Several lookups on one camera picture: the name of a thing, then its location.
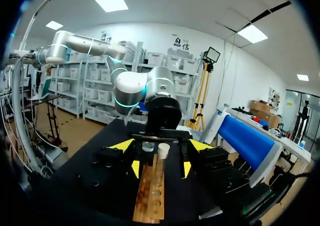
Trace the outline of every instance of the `blue roller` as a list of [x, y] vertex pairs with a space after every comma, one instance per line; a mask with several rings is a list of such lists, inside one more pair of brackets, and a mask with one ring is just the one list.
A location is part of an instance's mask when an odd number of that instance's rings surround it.
[[256, 170], [274, 145], [267, 136], [237, 119], [226, 116], [218, 134]]

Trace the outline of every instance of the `ceiling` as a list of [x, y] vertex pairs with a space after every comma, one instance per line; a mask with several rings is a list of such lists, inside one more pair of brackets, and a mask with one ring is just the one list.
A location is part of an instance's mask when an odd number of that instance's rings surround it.
[[[17, 35], [23, 35], [30, 18], [44, 0], [33, 0], [22, 16]], [[173, 24], [227, 40], [260, 59], [287, 84], [320, 87], [318, 52], [308, 28], [294, 5], [258, 20], [254, 25], [268, 39], [250, 44], [226, 27], [239, 31], [252, 19], [288, 0], [125, 0], [129, 10], [105, 13], [95, 0], [52, 0], [38, 15], [31, 37], [52, 39], [45, 27], [54, 20], [67, 31], [125, 22]], [[299, 81], [297, 74], [309, 76]]]

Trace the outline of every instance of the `test tube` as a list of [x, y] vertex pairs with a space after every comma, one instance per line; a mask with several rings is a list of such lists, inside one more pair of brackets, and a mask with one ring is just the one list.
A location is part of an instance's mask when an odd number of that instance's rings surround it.
[[154, 178], [153, 178], [153, 184], [156, 187], [160, 187], [162, 184], [162, 179], [164, 177], [165, 172], [165, 164], [166, 164], [166, 158], [168, 156], [170, 149], [170, 145], [167, 143], [159, 143], [158, 146], [158, 155], [154, 170]]

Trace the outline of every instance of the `wooden test tube rack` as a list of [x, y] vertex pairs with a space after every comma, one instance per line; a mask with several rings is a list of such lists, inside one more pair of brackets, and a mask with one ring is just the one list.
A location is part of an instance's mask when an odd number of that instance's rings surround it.
[[153, 157], [153, 165], [145, 165], [142, 170], [138, 195], [135, 201], [133, 221], [158, 224], [165, 218], [165, 176], [161, 186], [156, 187], [152, 180], [155, 175], [157, 154]]

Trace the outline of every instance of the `ceiling light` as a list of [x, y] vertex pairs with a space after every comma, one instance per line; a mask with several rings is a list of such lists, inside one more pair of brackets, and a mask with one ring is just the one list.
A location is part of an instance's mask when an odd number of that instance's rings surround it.
[[53, 29], [53, 30], [58, 30], [58, 29], [62, 28], [63, 25], [58, 22], [51, 21], [46, 25], [46, 27]]
[[249, 40], [251, 43], [257, 43], [262, 40], [266, 40], [268, 37], [261, 32], [256, 26], [251, 24], [248, 27], [245, 27], [244, 29], [240, 30], [238, 32], [238, 35], [241, 35], [245, 39]]
[[298, 79], [301, 81], [309, 81], [308, 75], [297, 74]]
[[95, 0], [95, 1], [107, 13], [128, 9], [128, 6], [126, 5], [126, 2], [124, 0]]

